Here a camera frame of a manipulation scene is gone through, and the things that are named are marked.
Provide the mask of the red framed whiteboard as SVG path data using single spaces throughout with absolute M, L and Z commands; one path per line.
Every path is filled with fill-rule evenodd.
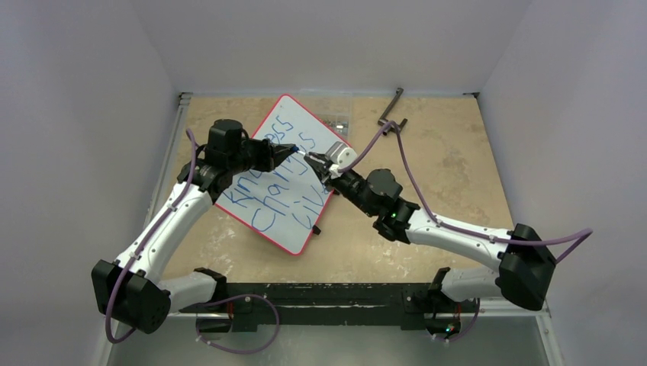
M 290 95 L 277 100 L 251 136 L 314 153 L 347 141 Z M 235 175 L 216 205 L 286 252 L 299 255 L 331 196 L 303 156 L 294 153 L 272 172 Z

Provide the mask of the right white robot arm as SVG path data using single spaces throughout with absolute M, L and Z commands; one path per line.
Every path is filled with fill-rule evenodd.
M 428 290 L 434 308 L 488 297 L 502 297 L 525 310 L 543 308 L 556 259 L 539 245 L 531 227 L 500 230 L 431 217 L 401 197 L 402 187 L 388 169 L 362 177 L 353 170 L 341 172 L 324 154 L 306 152 L 304 161 L 326 188 L 374 218 L 373 228 L 388 241 L 435 247 L 479 263 L 470 270 L 438 270 Z

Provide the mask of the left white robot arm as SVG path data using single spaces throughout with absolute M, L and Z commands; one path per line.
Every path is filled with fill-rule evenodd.
M 201 304 L 217 312 L 227 304 L 226 278 L 197 268 L 162 280 L 169 260 L 194 224 L 250 170 L 272 172 L 298 151 L 296 145 L 253 139 L 237 120 L 216 120 L 199 145 L 191 130 L 190 160 L 164 205 L 142 233 L 115 260 L 100 260 L 91 277 L 98 309 L 105 316 L 109 342 L 123 342 L 136 331 L 155 332 L 170 313 Z

